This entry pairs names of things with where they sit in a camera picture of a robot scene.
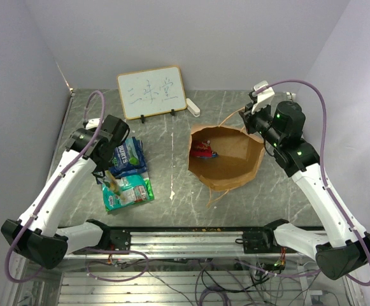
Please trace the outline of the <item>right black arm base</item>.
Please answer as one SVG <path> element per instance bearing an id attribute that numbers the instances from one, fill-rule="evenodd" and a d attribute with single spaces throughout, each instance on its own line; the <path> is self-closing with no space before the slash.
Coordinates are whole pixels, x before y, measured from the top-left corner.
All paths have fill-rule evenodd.
<path id="1" fill-rule="evenodd" d="M 245 254 L 280 253 L 282 248 L 268 230 L 245 231 L 235 243 L 243 247 Z"/>

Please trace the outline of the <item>red snack packet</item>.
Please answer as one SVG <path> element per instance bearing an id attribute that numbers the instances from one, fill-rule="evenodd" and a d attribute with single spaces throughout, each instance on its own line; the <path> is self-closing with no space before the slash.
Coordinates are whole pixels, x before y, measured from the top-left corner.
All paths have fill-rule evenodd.
<path id="1" fill-rule="evenodd" d="M 209 159 L 212 157 L 212 149 L 207 142 L 193 141 L 190 147 L 190 156 Z"/>

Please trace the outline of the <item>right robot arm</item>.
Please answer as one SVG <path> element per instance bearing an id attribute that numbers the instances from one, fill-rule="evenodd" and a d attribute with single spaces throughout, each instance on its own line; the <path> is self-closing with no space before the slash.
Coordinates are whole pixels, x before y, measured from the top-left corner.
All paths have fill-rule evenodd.
<path id="1" fill-rule="evenodd" d="M 272 111 L 247 104 L 239 111 L 247 133 L 258 133 L 273 148 L 273 157 L 309 200 L 325 235 L 318 235 L 280 219 L 269 223 L 262 245 L 269 252 L 287 247 L 316 261 L 329 279 L 348 276 L 370 265 L 370 233 L 349 211 L 326 175 L 323 159 L 302 137 L 306 120 L 302 108 L 282 101 Z"/>

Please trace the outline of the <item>brown paper bag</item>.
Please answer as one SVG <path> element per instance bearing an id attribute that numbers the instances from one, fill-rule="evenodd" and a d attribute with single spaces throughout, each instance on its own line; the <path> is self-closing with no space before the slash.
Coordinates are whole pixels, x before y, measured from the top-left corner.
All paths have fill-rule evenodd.
<path id="1" fill-rule="evenodd" d="M 231 190 L 255 179 L 265 154 L 261 138 L 248 134 L 245 127 L 226 124 L 237 113 L 231 113 L 217 125 L 196 124 L 190 130 L 188 171 L 207 186 L 210 193 L 222 193 L 215 199 L 210 198 L 207 207 Z M 193 141 L 207 142 L 218 157 L 205 159 L 190 156 Z"/>

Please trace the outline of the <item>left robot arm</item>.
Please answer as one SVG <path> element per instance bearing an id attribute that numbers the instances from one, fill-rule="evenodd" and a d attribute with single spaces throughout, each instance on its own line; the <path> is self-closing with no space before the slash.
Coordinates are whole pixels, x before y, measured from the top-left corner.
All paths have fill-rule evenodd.
<path id="1" fill-rule="evenodd" d="M 7 219 L 1 233 L 13 252 L 51 270 L 65 255 L 90 247 L 96 253 L 110 248 L 109 226 L 90 219 L 79 226 L 59 228 L 66 204 L 89 176 L 104 176 L 114 150 L 127 138 L 129 126 L 108 115 L 99 132 L 76 130 L 60 163 L 32 205 L 16 220 Z"/>

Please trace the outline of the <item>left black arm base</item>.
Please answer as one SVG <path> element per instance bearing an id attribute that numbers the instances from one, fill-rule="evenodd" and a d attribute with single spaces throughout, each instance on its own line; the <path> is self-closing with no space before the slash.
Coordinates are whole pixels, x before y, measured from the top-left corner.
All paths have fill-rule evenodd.
<path id="1" fill-rule="evenodd" d="M 111 251 L 129 251 L 131 247 L 131 233 L 126 229 L 112 229 L 109 247 Z"/>

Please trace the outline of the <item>green snack packet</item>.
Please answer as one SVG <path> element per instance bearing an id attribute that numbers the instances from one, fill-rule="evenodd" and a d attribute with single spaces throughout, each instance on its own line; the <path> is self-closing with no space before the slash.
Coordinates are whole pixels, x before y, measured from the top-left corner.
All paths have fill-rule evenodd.
<path id="1" fill-rule="evenodd" d="M 111 172 L 109 170 L 105 171 L 105 177 L 107 178 L 107 180 L 109 182 L 109 185 L 110 185 L 109 189 L 111 191 L 113 191 L 113 193 L 119 199 L 121 204 L 126 205 L 127 204 L 127 198 L 122 194 L 122 192 L 120 190 L 120 186 L 117 182 L 117 179 L 111 174 Z"/>

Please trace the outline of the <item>blue green Burts vinegar bag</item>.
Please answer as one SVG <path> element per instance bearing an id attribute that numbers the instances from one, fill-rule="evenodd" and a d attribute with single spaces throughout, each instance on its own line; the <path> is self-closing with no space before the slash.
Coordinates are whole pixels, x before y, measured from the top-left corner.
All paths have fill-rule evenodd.
<path id="1" fill-rule="evenodd" d="M 117 179 L 130 175 L 139 175 L 148 171 L 143 143 L 130 137 L 114 150 L 110 173 Z"/>

